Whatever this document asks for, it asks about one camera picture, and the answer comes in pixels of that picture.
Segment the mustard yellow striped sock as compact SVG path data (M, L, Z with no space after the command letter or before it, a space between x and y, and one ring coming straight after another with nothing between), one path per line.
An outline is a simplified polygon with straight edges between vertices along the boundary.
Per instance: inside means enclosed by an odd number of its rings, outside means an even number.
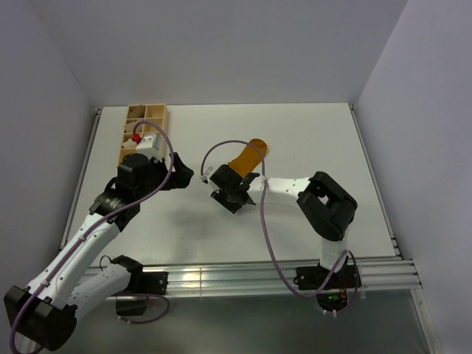
M238 157L231 160L229 167L240 177L245 178L252 173L266 156L267 144L261 139L251 139Z

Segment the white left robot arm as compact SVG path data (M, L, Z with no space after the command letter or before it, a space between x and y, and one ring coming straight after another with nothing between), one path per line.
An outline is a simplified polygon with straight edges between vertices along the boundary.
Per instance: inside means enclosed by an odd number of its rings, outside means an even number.
M18 352L17 333L35 341L39 349L59 349L84 315L110 296L163 296L166 285L149 285L142 264L123 255L93 278L80 279L139 213L143 201L161 190L188 187L193 175L177 153L170 154L169 165L139 153L126 156L57 257L27 286L13 286L5 294L11 351Z

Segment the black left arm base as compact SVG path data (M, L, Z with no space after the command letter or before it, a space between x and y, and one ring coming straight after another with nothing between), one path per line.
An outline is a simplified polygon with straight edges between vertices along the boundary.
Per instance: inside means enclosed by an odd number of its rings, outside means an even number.
M157 319L167 315L170 311L170 300L165 296L167 278L168 273L165 271L144 272L141 280L117 294L118 297L132 297L132 299L117 299L116 314L126 319L143 317L146 310L157 310Z

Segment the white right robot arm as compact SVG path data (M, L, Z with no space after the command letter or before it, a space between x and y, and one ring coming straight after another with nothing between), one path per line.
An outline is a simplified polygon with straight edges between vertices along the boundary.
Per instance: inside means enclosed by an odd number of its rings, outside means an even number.
M336 287L345 276L347 230L353 222L358 204L331 176L318 171L305 178L265 177L249 173L241 177L229 165L209 167L201 177L212 188L211 198L232 214L246 205L257 205L274 197L290 207L299 207L314 232L322 239L319 279L329 288Z

